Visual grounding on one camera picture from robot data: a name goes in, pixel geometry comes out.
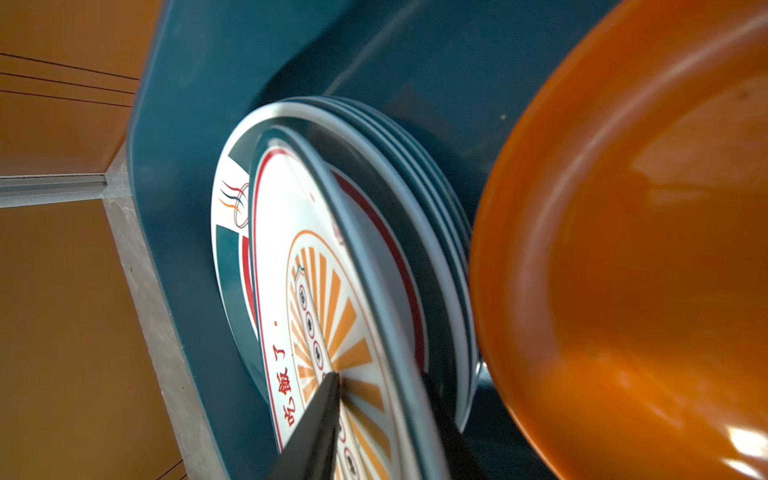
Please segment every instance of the plate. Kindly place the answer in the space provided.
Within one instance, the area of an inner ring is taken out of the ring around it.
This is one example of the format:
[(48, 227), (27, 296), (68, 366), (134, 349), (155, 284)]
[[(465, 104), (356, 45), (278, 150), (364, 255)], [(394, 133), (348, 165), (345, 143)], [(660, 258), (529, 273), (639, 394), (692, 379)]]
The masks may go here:
[(360, 235), (366, 240), (382, 280), (392, 298), (392, 306), (404, 326), (412, 346), (416, 365), (424, 371), (429, 344), (426, 338), (424, 309), (408, 259), (386, 218), (373, 200), (344, 172), (328, 164), (339, 184), (346, 207), (352, 214)]
[(214, 175), (210, 202), (210, 239), (221, 301), (232, 336), (259, 393), (268, 398), (261, 341), (250, 278), (248, 172), (222, 154)]
[[(291, 111), (295, 110), (295, 108), (288, 108), (287, 116), (280, 117), (279, 113), (277, 113), (280, 111), (279, 108), (269, 107), (260, 109), (259, 112), (261, 115), (254, 115), (254, 118), (258, 118), (259, 121), (255, 122), (254, 125), (250, 127), (249, 134), (242, 135), (239, 140), (233, 143), (233, 146), (226, 152), (226, 154), (222, 155), (222, 157), (233, 161), (241, 170), (245, 168), (250, 169), (253, 163), (253, 149), (255, 148), (259, 135), (271, 126), (285, 124), (298, 131), (311, 134), (313, 138), (319, 142), (317, 147), (320, 151), (323, 152), (326, 157), (334, 159), (333, 164), (342, 165), (346, 170), (349, 169), (348, 167), (351, 167), (354, 170), (356, 166), (360, 165), (358, 162), (362, 162), (363, 160), (359, 154), (354, 154), (351, 151), (348, 151), (351, 147), (346, 146), (346, 144), (339, 146), (335, 143), (340, 141), (336, 136), (323, 136), (323, 132), (312, 122), (304, 118), (291, 117)], [(403, 220), (403, 218), (406, 217), (406, 212), (398, 204), (390, 205), (386, 203), (383, 208), (384, 213), (382, 213), (375, 204), (368, 203), (372, 200), (369, 200), (366, 194), (354, 194), (355, 192), (362, 192), (362, 189), (360, 189), (354, 181), (349, 179), (349, 177), (338, 168), (335, 168), (331, 164), (329, 164), (329, 166), (336, 172), (336, 174), (341, 175), (343, 179), (347, 180), (346, 182), (340, 181), (337, 176), (337, 180), (339, 180), (339, 184), (343, 188), (343, 196), (347, 200), (354, 198), (359, 201), (359, 205), (352, 210), (352, 213), (356, 214), (360, 210), (363, 210), (367, 214), (371, 214), (368, 222), (361, 225), (363, 227), (361, 231), (363, 233), (372, 234), (370, 229), (367, 228), (372, 224), (379, 231), (379, 234), (378, 238), (368, 237), (367, 240), (369, 243), (377, 243), (380, 246), (381, 243), (384, 243), (389, 250), (388, 256), (376, 256), (377, 266), (385, 275), (385, 285), (388, 288), (390, 296), (395, 301), (393, 305), (398, 313), (403, 313), (398, 318), (402, 321), (403, 329), (409, 339), (410, 349), (414, 354), (414, 358), (419, 365), (419, 368), (423, 369), (424, 365), (428, 365), (430, 361), (430, 343), (428, 341), (428, 334), (429, 338), (432, 338), (433, 341), (432, 348), (438, 349), (437, 352), (439, 353), (445, 351), (444, 345), (449, 345), (449, 348), (452, 348), (452, 343), (450, 330), (445, 326), (430, 323), (432, 326), (427, 328), (425, 324), (424, 310), (428, 310), (432, 315), (440, 315), (445, 318), (445, 304), (442, 297), (435, 293), (430, 293), (425, 296), (420, 295), (418, 287), (415, 285), (415, 283), (418, 282), (433, 292), (439, 291), (435, 271), (429, 263), (429, 258), (425, 254), (424, 246), (420, 240), (417, 240), (419, 238), (418, 232), (411, 227), (407, 221)], [(383, 190), (380, 194), (377, 193), (377, 195), (379, 200), (381, 200), (382, 197), (386, 197), (386, 201), (389, 202), (392, 192), (390, 190)], [(387, 223), (387, 217), (400, 219), (397, 221), (396, 226), (401, 232), (400, 237), (407, 241), (406, 250), (409, 255), (415, 257), (415, 263), (409, 263), (408, 260), (401, 255), (402, 251), (398, 240), (390, 234), (392, 228)], [(250, 332), (247, 334), (250, 336), (257, 336), (258, 332)], [(447, 402), (455, 404), (455, 361), (453, 358), (446, 359), (445, 357), (441, 358), (440, 355), (435, 355), (432, 357), (432, 362), (434, 363), (432, 371), (435, 373), (435, 381), (441, 386), (441, 392), (444, 395), (443, 398)]]
[(461, 238), (460, 245), (462, 245), (465, 254), (468, 256), (472, 228), (469, 226), (467, 214), (464, 211), (464, 207), (462, 207), (461, 203), (458, 201), (458, 197), (456, 196), (453, 187), (451, 187), (448, 179), (442, 173), (442, 170), (432, 156), (427, 153), (424, 147), (405, 128), (401, 127), (393, 119), (370, 105), (351, 98), (333, 97), (333, 99), (342, 101), (350, 107), (354, 107), (359, 111), (367, 113), (372, 119), (376, 119), (381, 126), (386, 128), (389, 133), (397, 138), (402, 146), (408, 149), (411, 156), (416, 160), (416, 163), (428, 173), (432, 185), (440, 193), (445, 205), (449, 209), (459, 233), (459, 238)]
[(279, 449), (325, 374), (336, 371), (337, 475), (437, 478), (445, 463), (434, 424), (406, 421), (414, 407), (429, 408), (415, 363), (392, 355), (405, 337), (323, 159), (283, 126), (259, 134), (253, 156), (252, 277)]
[[(382, 153), (355, 128), (323, 109), (285, 102), (280, 122), (309, 138), (323, 158), (342, 171), (379, 208), (412, 268), (425, 312), (425, 370), (438, 385), (443, 402), (457, 425), (465, 418), (468, 385), (466, 332), (461, 327), (461, 300), (434, 231), (411, 191)], [(311, 118), (311, 121), (299, 116)], [(455, 318), (452, 322), (446, 319)], [(453, 356), (446, 355), (453, 351)]]
[[(414, 139), (405, 129), (400, 127), (391, 118), (387, 117), (375, 108), (370, 107), (369, 105), (360, 101), (351, 100), (349, 98), (333, 98), (333, 100), (341, 101), (345, 103), (347, 107), (352, 108), (354, 111), (358, 111), (362, 115), (365, 115), (366, 120), (369, 123), (376, 124), (379, 129), (386, 129), (392, 135), (392, 142), (398, 144), (401, 151), (402, 149), (406, 149), (407, 152), (410, 153), (406, 153), (404, 155), (405, 159), (412, 162), (414, 170), (422, 171), (422, 175), (419, 176), (422, 179), (422, 182), (431, 184), (432, 191), (437, 191), (442, 196), (445, 205), (448, 206), (449, 212), (452, 215), (456, 230), (459, 232), (459, 237), (454, 239), (455, 244), (468, 254), (469, 222), (467, 220), (467, 216), (461, 204), (459, 203), (455, 192), (448, 183), (448, 180), (445, 178), (445, 175), (443, 175), (435, 161), (424, 150), (421, 144), (419, 144), (416, 139)], [(459, 286), (459, 289), (460, 291), (467, 291), (466, 278), (464, 286)], [(469, 299), (466, 300), (465, 305), (471, 305)], [(475, 335), (475, 321), (474, 318), (472, 318), (471, 309), (468, 311), (468, 321), (465, 321), (465, 327), (467, 329), (468, 349), (470, 352), (470, 366), (472, 366), (472, 368), (470, 370), (470, 388), (468, 391), (466, 409), (467, 416), (465, 417), (466, 419), (464, 422), (461, 423), (462, 429), (468, 420), (468, 415), (472, 407), (472, 399), (474, 398), (475, 391), (477, 390), (478, 377), (480, 375), (480, 367), (482, 364), (482, 360), (480, 359), (478, 352), (477, 337)]]
[[(405, 159), (403, 150), (393, 142), (394, 138), (386, 132), (382, 132), (382, 130), (375, 124), (367, 121), (367, 116), (364, 113), (356, 113), (341, 102), (328, 98), (297, 98), (294, 99), (294, 101), (316, 105), (317, 107), (330, 111), (332, 114), (341, 117), (342, 120), (349, 122), (358, 132), (371, 141), (374, 146), (385, 155), (386, 159), (384, 161), (388, 161), (398, 171), (400, 177), (408, 185), (411, 192), (414, 193), (415, 198), (420, 203), (422, 211), (429, 219), (435, 233), (437, 233), (437, 238), (441, 244), (442, 251), (445, 253), (445, 257), (449, 259), (452, 280), (461, 302), (461, 310), (449, 310), (448, 318), (452, 322), (457, 322), (451, 323), (454, 340), (456, 342), (465, 343), (463, 346), (460, 345), (455, 347), (457, 356), (465, 356), (463, 365), (465, 365), (466, 371), (464, 372), (464, 376), (457, 376), (459, 397), (455, 410), (456, 425), (459, 429), (463, 429), (466, 425), (469, 413), (468, 401), (470, 398), (471, 386), (473, 384), (472, 377), (475, 373), (471, 366), (476, 364), (477, 349), (471, 348), (470, 340), (468, 338), (469, 326), (472, 323), (468, 285), (465, 272), (462, 269), (462, 259), (458, 253), (460, 249), (456, 244), (455, 230), (450, 228), (450, 225), (445, 221), (448, 214), (445, 212), (444, 208), (440, 208), (440, 203), (435, 202), (435, 197), (430, 195), (426, 191), (425, 185), (417, 179), (416, 173), (412, 167), (413, 162)], [(444, 323), (445, 318), (433, 321)]]
[(768, 478), (768, 5), (624, 2), (475, 222), (478, 340), (561, 478)]

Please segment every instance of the black line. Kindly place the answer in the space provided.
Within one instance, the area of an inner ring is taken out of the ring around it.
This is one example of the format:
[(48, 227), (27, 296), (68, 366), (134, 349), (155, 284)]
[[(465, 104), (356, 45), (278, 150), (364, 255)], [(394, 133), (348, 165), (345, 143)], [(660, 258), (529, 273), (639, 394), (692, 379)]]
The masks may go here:
[(74, 68), (75, 70), (90, 71), (90, 72), (98, 73), (102, 75), (110, 75), (112, 77), (127, 78), (128, 80), (136, 80), (136, 81), (139, 80), (139, 78), (127, 77), (125, 75), (118, 75), (116, 73), (107, 73), (106, 71), (91, 70), (90, 68), (73, 67), (72, 65), (64, 65), (63, 63), (56, 63), (55, 61), (38, 60), (37, 58), (22, 57), (21, 55), (11, 55), (9, 53), (2, 53), (1, 51), (0, 51), (0, 55), (3, 55), (4, 57), (20, 58), (21, 60), (37, 61), (40, 63), (46, 63), (48, 65), (56, 65), (57, 67), (66, 67), (66, 68)]
[(232, 195), (227, 195), (227, 194), (225, 194), (225, 193), (224, 193), (224, 190), (221, 190), (221, 193), (222, 193), (222, 194), (223, 194), (223, 195), (224, 195), (226, 198), (229, 198), (229, 199), (231, 199), (231, 200), (235, 200), (235, 202), (236, 202), (235, 204), (240, 204), (240, 205), (243, 205), (243, 201), (242, 201), (242, 200), (241, 200), (239, 197), (233, 197)]
[(70, 81), (51, 80), (50, 78), (30, 77), (28, 75), (19, 75), (19, 74), (15, 74), (15, 73), (5, 73), (3, 71), (0, 71), (0, 75), (8, 75), (9, 77), (30, 78), (32, 80), (52, 81), (52, 82), (57, 83), (57, 84), (74, 85), (75, 87), (98, 88), (99, 90), (116, 91), (118, 94), (136, 95), (132, 91), (114, 90), (113, 88), (95, 87), (93, 85), (74, 84), (74, 83), (71, 83)]
[(165, 472), (163, 475), (160, 475), (159, 477), (157, 477), (157, 480), (160, 480), (160, 479), (161, 479), (161, 478), (163, 478), (165, 475), (168, 475), (168, 473), (170, 473), (170, 471), (171, 471), (171, 470), (173, 470), (174, 468), (176, 468), (177, 466), (179, 466), (179, 464), (180, 464), (180, 463), (182, 463), (183, 461), (184, 461), (184, 459), (183, 459), (183, 458), (182, 458), (181, 460), (179, 460), (179, 461), (177, 462), (177, 464), (176, 464), (176, 465), (174, 465), (174, 466), (170, 467), (170, 468), (169, 468), (169, 469), (168, 469), (168, 470), (167, 470), (167, 471), (166, 471), (166, 472)]
[(96, 101), (96, 100), (82, 100), (80, 98), (66, 98), (66, 97), (54, 97), (53, 95), (40, 95), (40, 94), (28, 94), (23, 91), (11, 91), (11, 90), (0, 90), (0, 93), (5, 94), (20, 94), (20, 95), (31, 95), (32, 97), (43, 97), (43, 98), (58, 98), (59, 100), (72, 100), (72, 101), (84, 101), (88, 104), (99, 104), (99, 105), (113, 105), (115, 107), (127, 107), (127, 108), (133, 108), (130, 105), (121, 105), (121, 104), (111, 104), (106, 101)]

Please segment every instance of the red stripe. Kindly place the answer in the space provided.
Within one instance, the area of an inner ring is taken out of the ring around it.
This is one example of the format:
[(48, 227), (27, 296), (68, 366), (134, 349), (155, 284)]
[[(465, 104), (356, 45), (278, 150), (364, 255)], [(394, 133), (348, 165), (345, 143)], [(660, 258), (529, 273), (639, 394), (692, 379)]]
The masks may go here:
[(250, 316), (253, 319), (253, 325), (256, 326), (256, 309), (253, 307), (253, 285), (250, 282), (250, 240), (248, 237), (240, 236), (243, 239), (243, 278), (245, 279), (245, 293), (248, 297), (248, 306), (250, 307)]
[[(259, 174), (256, 177), (256, 190), (253, 191), (253, 218), (251, 219), (251, 225), (253, 225), (253, 230), (251, 233), (251, 237), (253, 238), (253, 272), (258, 273), (259, 272), (259, 266), (256, 263), (256, 214), (257, 214), (257, 202), (259, 201), (259, 186), (261, 185), (261, 174), (264, 173), (264, 168), (266, 167), (266, 163), (275, 155), (290, 155), (288, 151), (282, 149), (282, 148), (274, 148), (270, 151), (268, 151), (264, 158), (261, 161), (261, 165), (259, 166)], [(256, 279), (256, 297), (259, 297), (259, 277), (258, 275), (253, 275), (253, 278)], [(259, 323), (262, 323), (261, 318), (261, 302), (259, 302), (258, 306), (259, 310)], [(264, 369), (266, 370), (267, 362), (266, 362), (266, 345), (264, 344), (264, 335), (263, 335), (263, 328), (260, 329), (262, 332), (261, 336), (261, 350), (264, 354)], [(267, 372), (266, 375), (266, 385), (269, 387), (270, 391), (270, 403), (272, 403), (272, 417), (275, 418), (275, 431), (277, 431), (277, 441), (280, 443), (280, 451), (283, 450), (283, 439), (280, 436), (280, 429), (277, 428), (277, 409), (275, 408), (275, 399), (272, 395), (272, 382), (270, 381), (271, 375), (269, 375), (269, 372)]]
[[(224, 184), (224, 185), (227, 185), (227, 182), (225, 182), (223, 180), (221, 181), (221, 183)], [(229, 185), (227, 185), (227, 188), (229, 188), (230, 190), (235, 190), (236, 192), (240, 192), (241, 194), (245, 195), (245, 192), (243, 192), (242, 188), (230, 187)]]
[(411, 317), (413, 318), (413, 339), (414, 339), (414, 350), (415, 350), (415, 357), (416, 357), (416, 363), (419, 365), (419, 370), (422, 372), (424, 371), (424, 332), (422, 331), (422, 318), (421, 314), (419, 312), (419, 300), (416, 297), (416, 291), (413, 288), (413, 284), (411, 283), (411, 276), (408, 274), (408, 267), (406, 266), (406, 261), (404, 258), (402, 258), (402, 254), (400, 253), (400, 249), (397, 247), (397, 243), (395, 242), (395, 239), (392, 238), (392, 234), (389, 232), (389, 228), (384, 224), (384, 221), (379, 217), (379, 215), (376, 213), (376, 211), (373, 209), (371, 204), (368, 203), (368, 201), (365, 199), (365, 197), (357, 190), (357, 188), (352, 185), (349, 181), (347, 181), (346, 178), (342, 177), (341, 175), (338, 175), (336, 172), (333, 173), (333, 176), (336, 177), (336, 181), (339, 183), (339, 186), (341, 186), (341, 189), (344, 190), (344, 192), (349, 195), (355, 203), (357, 203), (360, 208), (368, 215), (368, 218), (371, 219), (373, 224), (376, 226), (376, 229), (379, 231), (379, 235), (382, 236), (384, 239), (384, 242), (386, 243), (387, 248), (389, 248), (389, 252), (392, 254), (392, 258), (395, 259), (395, 264), (397, 265), (397, 270), (400, 272), (400, 277), (402, 279), (402, 284), (406, 288), (406, 295), (408, 296), (408, 304), (411, 307)]

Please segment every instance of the orange panel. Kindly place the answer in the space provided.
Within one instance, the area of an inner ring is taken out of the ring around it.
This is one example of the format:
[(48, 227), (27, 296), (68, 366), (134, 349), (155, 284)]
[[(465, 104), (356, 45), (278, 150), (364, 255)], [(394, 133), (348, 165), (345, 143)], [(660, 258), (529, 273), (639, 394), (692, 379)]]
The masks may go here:
[(0, 52), (139, 78), (161, 0), (6, 2)]
[(16, 78), (42, 78), (49, 80), (48, 83), (67, 82), (133, 94), (136, 93), (139, 86), (138, 80), (0, 55), (0, 78), (13, 76), (17, 76)]
[(126, 107), (0, 93), (0, 175), (104, 172), (130, 115)]
[(71, 85), (60, 81), (26, 78), (14, 75), (0, 74), (0, 93), (29, 94), (44, 96), (44, 98), (82, 100), (113, 104), (122, 107), (132, 107), (134, 94), (129, 91), (113, 91), (106, 88), (94, 88), (81, 85)]
[(181, 456), (102, 203), (0, 232), (0, 478), (160, 478)]

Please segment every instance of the white plate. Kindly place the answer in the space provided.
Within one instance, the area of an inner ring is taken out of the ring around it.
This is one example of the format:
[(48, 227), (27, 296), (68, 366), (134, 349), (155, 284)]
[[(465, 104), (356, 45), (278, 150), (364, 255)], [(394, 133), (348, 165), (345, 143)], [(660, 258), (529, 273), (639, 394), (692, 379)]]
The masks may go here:
[[(248, 138), (243, 136), (230, 147), (230, 157), (240, 163), (252, 159), (254, 139), (271, 124), (294, 128), (312, 141), (326, 161), (360, 185), (398, 232), (428, 319), (429, 341), (425, 344), (430, 351), (429, 375), (443, 398), (452, 402), (451, 412), (455, 413), (457, 424), (462, 425), (466, 407), (461, 405), (459, 411), (456, 406), (458, 402), (466, 404), (466, 396), (458, 392), (469, 388), (469, 365), (461, 303), (437, 237), (402, 178), (357, 130), (322, 109), (281, 102), (260, 108), (249, 119), (252, 123), (248, 129), (255, 133)], [(402, 352), (399, 354), (402, 360), (406, 359)]]
[(355, 182), (333, 165), (328, 165), (357, 228), (366, 240), (392, 306), (402, 321), (403, 332), (421, 370), (429, 361), (429, 345), (419, 288), (400, 242), (373, 201)]
[(457, 289), (462, 308), (460, 312), (460, 321), (462, 323), (460, 326), (454, 326), (454, 328), (462, 328), (465, 334), (461, 339), (455, 336), (454, 340), (462, 341), (463, 339), (466, 351), (468, 352), (464, 364), (467, 368), (466, 375), (469, 378), (469, 384), (465, 389), (459, 390), (460, 395), (463, 397), (460, 397), (456, 407), (456, 425), (460, 430), (463, 430), (469, 417), (469, 406), (477, 386), (478, 349), (477, 342), (474, 339), (474, 320), (467, 284), (466, 258), (462, 255), (461, 240), (453, 225), (452, 218), (445, 209), (442, 199), (435, 191), (435, 188), (427, 183), (429, 182), (429, 177), (416, 164), (407, 149), (365, 112), (361, 112), (332, 98), (306, 97), (297, 98), (295, 101), (315, 104), (333, 114), (341, 116), (344, 121), (348, 121), (360, 133), (367, 136), (371, 142), (374, 142), (381, 152), (384, 153), (387, 161), (391, 162), (391, 165), (398, 170), (399, 175), (420, 203), (420, 208), (426, 214), (435, 233), (439, 235), (441, 247), (446, 259), (449, 260), (452, 280)]
[(210, 239), (219, 293), (232, 336), (248, 373), (265, 399), (261, 341), (250, 276), (248, 230), (248, 172), (222, 155), (216, 167), (210, 202)]
[(346, 392), (340, 471), (348, 478), (441, 478), (435, 426), (414, 411), (429, 403), (415, 363), (393, 355), (405, 338), (365, 243), (309, 144), (285, 128), (253, 128), (267, 111), (274, 113), (263, 108), (246, 117), (223, 155), (239, 157), (233, 150), (245, 144), (260, 159), (249, 182), (253, 285), (278, 445), (334, 368)]
[[(335, 101), (340, 101), (348, 108), (357, 110), (360, 114), (366, 115), (366, 120), (371, 123), (377, 123), (378, 127), (385, 128), (392, 134), (392, 142), (399, 144), (402, 149), (405, 149), (404, 157), (406, 160), (411, 161), (415, 171), (421, 171), (421, 175), (417, 181), (421, 181), (425, 184), (431, 184), (429, 190), (434, 194), (438, 192), (442, 195), (442, 199), (445, 205), (448, 207), (452, 217), (447, 217), (446, 221), (451, 220), (455, 223), (455, 230), (458, 231), (459, 236), (455, 239), (455, 244), (461, 250), (468, 252), (469, 249), (469, 221), (467, 220), (466, 213), (462, 208), (455, 191), (451, 187), (448, 179), (442, 173), (437, 163), (429, 156), (424, 147), (410, 134), (407, 130), (400, 127), (394, 120), (384, 115), (382, 112), (364, 104), (360, 101), (355, 101), (349, 98), (333, 98)], [(477, 336), (475, 335), (475, 321), (474, 313), (471, 308), (471, 300), (468, 297), (468, 284), (465, 270), (465, 276), (463, 277), (464, 285), (458, 286), (460, 291), (467, 294), (466, 305), (470, 306), (468, 314), (468, 322), (465, 322), (467, 329), (468, 346), (470, 352), (470, 366), (472, 366), (470, 376), (470, 388), (468, 392), (467, 412), (463, 420), (462, 426), (466, 425), (469, 419), (469, 413), (472, 408), (472, 400), (475, 398), (475, 392), (477, 391), (478, 378), (480, 375), (480, 368), (482, 365), (482, 359), (480, 358), (479, 348), (477, 343)]]

